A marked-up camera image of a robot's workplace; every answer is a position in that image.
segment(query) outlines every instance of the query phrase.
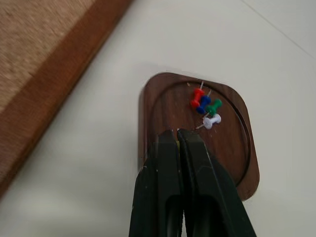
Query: cork board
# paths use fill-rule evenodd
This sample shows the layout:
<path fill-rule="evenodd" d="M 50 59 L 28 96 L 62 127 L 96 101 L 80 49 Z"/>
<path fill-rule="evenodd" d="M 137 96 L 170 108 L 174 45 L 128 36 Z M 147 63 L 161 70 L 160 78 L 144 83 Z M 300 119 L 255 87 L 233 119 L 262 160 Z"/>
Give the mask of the cork board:
<path fill-rule="evenodd" d="M 131 2 L 0 0 L 0 196 Z"/>

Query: push pin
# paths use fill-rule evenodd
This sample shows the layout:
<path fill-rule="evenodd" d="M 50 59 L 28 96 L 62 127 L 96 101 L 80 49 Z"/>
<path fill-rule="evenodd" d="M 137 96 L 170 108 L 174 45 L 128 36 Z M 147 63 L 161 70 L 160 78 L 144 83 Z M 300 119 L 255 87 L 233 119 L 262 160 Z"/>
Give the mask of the push pin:
<path fill-rule="evenodd" d="M 194 89 L 194 99 L 191 100 L 191 106 L 195 109 L 199 106 L 199 100 L 201 96 L 204 95 L 204 91 L 202 90 L 204 82 L 202 81 L 201 86 L 199 88 Z"/>
<path fill-rule="evenodd" d="M 209 93 L 206 95 L 203 95 L 201 97 L 201 103 L 200 106 L 197 106 L 197 112 L 199 114 L 204 115 L 205 114 L 205 106 L 207 106 L 209 103 L 211 103 L 211 98 L 209 97 L 209 95 L 211 94 L 212 90 L 209 91 Z"/>
<path fill-rule="evenodd" d="M 208 105 L 205 107 L 205 110 L 207 111 L 207 114 L 204 117 L 207 117 L 208 115 L 214 116 L 217 113 L 217 109 L 222 106 L 222 101 L 220 99 L 216 99 L 214 101 L 214 105 Z"/>
<path fill-rule="evenodd" d="M 200 126 L 197 126 L 196 129 L 199 129 L 203 126 L 206 129 L 211 129 L 214 123 L 220 123 L 221 121 L 222 121 L 222 118 L 219 114 L 215 114 L 213 118 L 204 117 L 203 124 L 201 124 Z"/>

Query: clamp jaw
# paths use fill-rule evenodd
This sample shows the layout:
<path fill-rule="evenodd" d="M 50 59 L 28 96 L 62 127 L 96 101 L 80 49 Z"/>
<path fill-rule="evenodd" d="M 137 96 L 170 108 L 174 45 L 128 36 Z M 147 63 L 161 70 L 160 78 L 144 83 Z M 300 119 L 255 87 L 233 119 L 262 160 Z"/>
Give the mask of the clamp jaw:
<path fill-rule="evenodd" d="M 178 129 L 158 136 L 134 191 L 129 237 L 255 237 L 228 172 L 201 137 Z"/>

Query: dark wood tray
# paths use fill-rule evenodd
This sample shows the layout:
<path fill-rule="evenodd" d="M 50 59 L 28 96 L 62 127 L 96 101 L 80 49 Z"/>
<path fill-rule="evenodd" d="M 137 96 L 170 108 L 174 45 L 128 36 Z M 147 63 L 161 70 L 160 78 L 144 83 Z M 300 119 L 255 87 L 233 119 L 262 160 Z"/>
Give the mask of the dark wood tray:
<path fill-rule="evenodd" d="M 139 101 L 139 157 L 145 161 L 145 151 L 157 134 L 166 129 L 195 129 L 202 124 L 203 115 L 190 107 L 193 90 L 202 80 L 187 76 L 162 73 L 145 85 Z M 259 168 L 253 143 L 247 107 L 241 96 L 229 86 L 204 81 L 203 90 L 212 101 L 219 98 L 223 106 L 218 114 L 220 124 L 210 130 L 196 132 L 209 150 L 233 178 L 242 200 L 251 197 L 259 184 Z"/>

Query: blue push pin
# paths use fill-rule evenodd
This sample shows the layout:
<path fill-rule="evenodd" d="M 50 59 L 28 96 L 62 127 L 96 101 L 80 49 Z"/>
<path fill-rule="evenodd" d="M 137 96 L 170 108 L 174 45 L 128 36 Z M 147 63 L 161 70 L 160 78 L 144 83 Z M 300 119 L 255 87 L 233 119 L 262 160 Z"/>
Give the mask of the blue push pin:
<path fill-rule="evenodd" d="M 209 98 L 209 95 L 211 94 L 212 90 L 209 91 L 207 95 L 204 95 L 201 97 L 200 105 L 197 106 L 197 112 L 199 114 L 204 115 L 205 114 L 205 106 L 207 106 L 209 103 L 211 103 L 211 98 Z"/>

